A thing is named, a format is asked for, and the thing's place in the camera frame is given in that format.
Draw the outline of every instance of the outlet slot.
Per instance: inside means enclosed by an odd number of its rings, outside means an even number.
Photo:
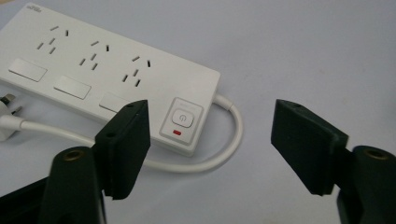
[[[98,63],[94,64],[92,67],[92,71],[95,70],[95,68],[98,66]]]
[[[127,78],[128,78],[128,75],[125,75],[125,77],[122,79],[122,82],[125,82]]]
[[[43,47],[44,43],[41,43],[40,45],[38,45],[37,49],[41,49],[41,47]]]
[[[54,30],[56,30],[56,29],[58,29],[59,28],[59,26],[55,26],[55,27],[53,27],[53,28],[50,28],[50,30],[51,31],[54,31]]]
[[[50,50],[49,54],[52,54],[53,51],[55,51],[55,49],[56,49],[56,48],[52,48],[52,49]]]
[[[91,57],[91,61],[93,61],[93,59],[95,59],[95,57],[96,57],[96,54],[94,53],[94,54],[92,55],[92,57]]]

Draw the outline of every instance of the white surface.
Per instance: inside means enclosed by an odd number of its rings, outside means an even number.
[[[0,31],[0,49],[0,80],[87,118],[106,123],[114,117],[113,108],[100,106],[108,93],[128,102],[148,100],[151,143],[189,156],[220,77],[213,69],[32,3]],[[162,134],[176,98],[202,108],[183,139],[188,144],[172,132],[172,137]]]
[[[36,1],[222,73],[246,133],[213,172],[171,175],[144,168],[128,199],[106,200],[108,223],[339,223],[332,196],[311,196],[270,143],[275,99],[308,107],[347,133],[348,148],[396,154],[394,1]],[[25,4],[0,6],[0,27]],[[94,136],[101,125],[16,93],[22,116]],[[231,116],[213,106],[193,158],[153,147],[149,157],[195,162],[224,147]],[[18,133],[0,144],[0,194],[44,177],[75,144]]]

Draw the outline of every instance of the red indicator light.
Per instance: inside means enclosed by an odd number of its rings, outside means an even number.
[[[174,134],[181,135],[181,132],[179,132],[178,130],[174,130]]]

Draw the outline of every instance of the white cable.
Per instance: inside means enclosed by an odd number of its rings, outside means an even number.
[[[195,164],[173,164],[165,163],[160,161],[145,160],[144,165],[147,167],[162,170],[172,173],[199,173],[213,169],[224,162],[226,162],[236,151],[242,140],[244,131],[242,117],[233,103],[226,99],[224,96],[216,94],[214,104],[221,106],[225,110],[228,110],[233,115],[235,120],[235,133],[231,143],[216,157],[211,158],[207,161],[202,161]],[[19,117],[4,115],[0,118],[0,127],[16,131],[38,131],[42,133],[50,133],[63,138],[67,138],[76,142],[81,143],[84,146],[91,147],[94,144],[94,140],[83,135],[72,133],[64,129],[55,128],[49,125],[26,121]]]
[[[52,127],[49,125],[35,123],[35,122],[31,122],[31,121],[24,121],[21,124],[21,130],[22,131],[23,130],[38,131],[41,133],[55,134],[57,136],[67,138],[67,139],[73,140],[75,142],[81,143],[82,145],[87,146],[87,147],[92,147],[93,144],[95,144],[95,141],[93,139],[91,139],[89,137],[85,137],[78,133],[72,133],[65,129],[55,128],[55,127]]]

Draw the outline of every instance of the power outlet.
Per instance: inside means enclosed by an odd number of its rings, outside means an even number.
[[[219,73],[50,9],[27,4],[0,32],[0,79],[108,122],[148,100],[153,144],[191,156]]]

